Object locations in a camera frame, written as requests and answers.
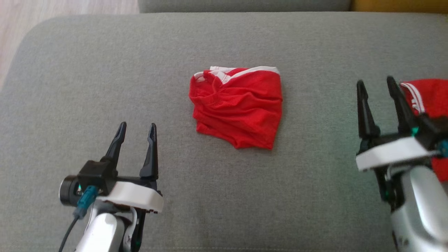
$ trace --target gray fabric cushion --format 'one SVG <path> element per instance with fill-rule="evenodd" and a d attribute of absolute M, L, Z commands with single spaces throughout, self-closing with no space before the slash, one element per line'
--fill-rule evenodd
<path fill-rule="evenodd" d="M 351 0 L 138 0 L 141 13 L 348 11 Z"/>
<path fill-rule="evenodd" d="M 72 220 L 61 180 L 104 155 L 138 175 L 158 127 L 164 211 L 141 251 L 392 251 L 389 207 L 359 173 L 355 83 L 396 130 L 386 76 L 448 78 L 446 17 L 393 13 L 160 13 L 56 18 L 23 40 L 0 92 L 0 251 L 55 251 Z M 276 66 L 284 114 L 272 151 L 195 131 L 191 76 Z M 67 250 L 79 241 L 78 223 Z"/>

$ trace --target red garment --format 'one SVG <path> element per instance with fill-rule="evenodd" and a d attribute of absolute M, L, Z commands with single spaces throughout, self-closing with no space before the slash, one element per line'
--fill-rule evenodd
<path fill-rule="evenodd" d="M 416 115 L 448 116 L 448 80 L 422 79 L 400 83 L 406 100 Z M 432 159 L 432 168 L 440 181 L 448 180 L 448 159 Z"/>
<path fill-rule="evenodd" d="M 212 66 L 191 78 L 189 96 L 197 132 L 235 148 L 272 149 L 283 101 L 277 68 Z"/>

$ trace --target teal cable connector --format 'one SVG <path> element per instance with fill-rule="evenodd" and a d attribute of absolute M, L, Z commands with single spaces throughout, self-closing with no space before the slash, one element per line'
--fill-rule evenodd
<path fill-rule="evenodd" d="M 448 140 L 443 140 L 442 142 L 440 142 L 439 150 L 440 150 L 440 154 L 443 157 L 445 157 L 445 158 L 448 157 Z"/>
<path fill-rule="evenodd" d="M 88 186 L 81 198 L 78 200 L 78 206 L 73 212 L 73 216 L 78 217 L 80 220 L 87 214 L 87 210 L 90 205 L 95 201 L 98 196 L 98 188 L 96 186 Z"/>
<path fill-rule="evenodd" d="M 418 133 L 418 127 L 414 127 L 414 128 L 412 128 L 412 136 L 415 136 L 415 135 L 417 135 L 417 133 Z"/>

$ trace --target white stripe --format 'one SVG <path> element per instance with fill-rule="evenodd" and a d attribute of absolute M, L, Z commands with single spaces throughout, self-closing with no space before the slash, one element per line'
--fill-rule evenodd
<path fill-rule="evenodd" d="M 231 79 L 233 78 L 238 78 L 242 75 L 248 74 L 248 73 L 253 73 L 256 71 L 269 71 L 269 72 L 274 72 L 276 74 L 280 74 L 280 72 L 278 71 L 278 69 L 276 67 L 272 67 L 272 66 L 257 66 L 257 67 L 253 67 L 253 68 L 249 68 L 247 70 L 241 71 L 239 73 L 234 74 L 233 76 L 227 75 L 226 73 L 234 70 L 236 68 L 230 68 L 230 67 L 220 67 L 220 66 L 211 66 L 210 67 L 210 71 L 209 72 L 211 75 L 218 77 L 222 84 L 226 84 L 228 83 Z M 204 72 L 199 72 L 199 73 L 195 73 L 194 74 L 194 78 L 196 79 L 196 82 L 203 82 L 205 81 L 204 78 Z"/>
<path fill-rule="evenodd" d="M 193 76 L 196 79 L 196 82 L 203 82 L 203 81 L 205 81 L 204 72 L 195 73 Z"/>
<path fill-rule="evenodd" d="M 237 74 L 234 74 L 232 77 L 224 80 L 223 84 L 226 84 L 231 79 L 238 78 L 238 77 L 243 76 L 245 74 L 253 73 L 253 72 L 256 72 L 256 71 L 269 71 L 269 72 L 274 72 L 274 73 L 280 75 L 280 72 L 278 71 L 278 69 L 276 67 L 272 67 L 272 66 L 257 66 L 257 67 L 249 68 L 248 70 L 241 71 L 241 72 L 239 72 Z"/>
<path fill-rule="evenodd" d="M 409 90 L 409 92 L 412 95 L 412 100 L 411 100 L 412 108 L 416 109 L 418 111 L 418 113 L 421 113 L 422 111 L 420 109 L 420 105 L 417 102 L 417 97 L 416 97 L 414 91 L 408 85 L 406 85 L 405 83 L 400 83 L 400 85 L 402 85 L 403 87 L 405 87 L 405 88 L 407 88 Z"/>
<path fill-rule="evenodd" d="M 422 96 L 420 95 L 420 92 L 418 91 L 418 89 L 411 83 L 401 83 L 401 84 L 402 84 L 402 86 L 409 89 L 409 91 L 411 92 L 412 97 L 416 100 L 416 103 L 417 103 L 418 107 L 420 108 L 419 112 L 425 113 L 425 106 L 423 105 Z"/>

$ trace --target black cable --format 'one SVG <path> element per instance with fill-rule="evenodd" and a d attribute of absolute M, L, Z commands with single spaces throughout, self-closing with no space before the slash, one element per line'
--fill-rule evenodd
<path fill-rule="evenodd" d="M 76 222 L 79 220 L 79 216 L 75 216 L 75 218 L 72 221 L 72 224 L 70 224 L 69 229 L 67 229 L 67 232 L 64 235 L 64 238 L 62 239 L 62 243 L 59 247 L 59 252 L 62 252 L 64 249 L 65 242 L 67 241 L 67 238 L 69 237 L 70 232 L 72 231 L 73 227 L 75 226 Z"/>

